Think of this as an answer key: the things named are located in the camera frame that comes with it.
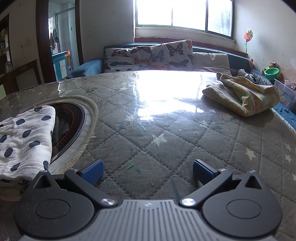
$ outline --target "orange butterfly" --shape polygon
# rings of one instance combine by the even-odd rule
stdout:
[[[122,57],[128,57],[128,55],[126,54],[126,50],[125,49],[115,49],[113,54],[111,55],[113,56],[122,56]]]
[[[188,44],[188,48],[192,50],[192,41],[191,40],[186,40],[186,43]]]
[[[149,59],[144,58],[144,59],[139,59],[139,58],[134,58],[135,64],[149,64]]]
[[[170,69],[170,65],[169,64],[161,64],[161,65],[157,64],[157,65],[153,65],[153,68],[166,70],[166,69]]]

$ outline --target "pillow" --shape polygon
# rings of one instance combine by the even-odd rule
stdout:
[[[231,76],[228,55],[225,53],[193,53],[193,71],[220,72]]]
[[[151,47],[109,48],[104,51],[104,73],[144,70],[150,67]]]
[[[193,70],[192,41],[182,40],[151,47],[152,69]]]

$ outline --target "sofa armrest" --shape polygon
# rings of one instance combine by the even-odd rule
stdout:
[[[104,73],[104,59],[94,58],[69,73],[67,79]]]

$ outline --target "butterfly pillow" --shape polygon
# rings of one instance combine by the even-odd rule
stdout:
[[[151,69],[150,54],[149,46],[105,49],[104,73]]]
[[[182,40],[151,47],[152,69],[193,70],[192,41]]]

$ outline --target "blue sofa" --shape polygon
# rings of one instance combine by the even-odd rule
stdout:
[[[133,43],[133,44],[121,44],[121,45],[109,45],[105,46],[104,50],[107,48],[132,48],[137,46],[153,46],[160,43]],[[202,47],[192,47],[193,52],[204,52],[204,53],[226,53],[223,51],[215,50],[215,49],[208,49]],[[233,76],[236,76],[237,71],[240,69],[244,69],[247,73],[251,73],[251,66],[247,58],[226,53],[228,55],[230,71]],[[67,79],[77,78],[82,76],[89,76],[95,74],[102,74],[104,73],[104,59],[103,58],[95,58],[87,61],[83,65],[79,66],[75,70],[73,70],[68,76]]]

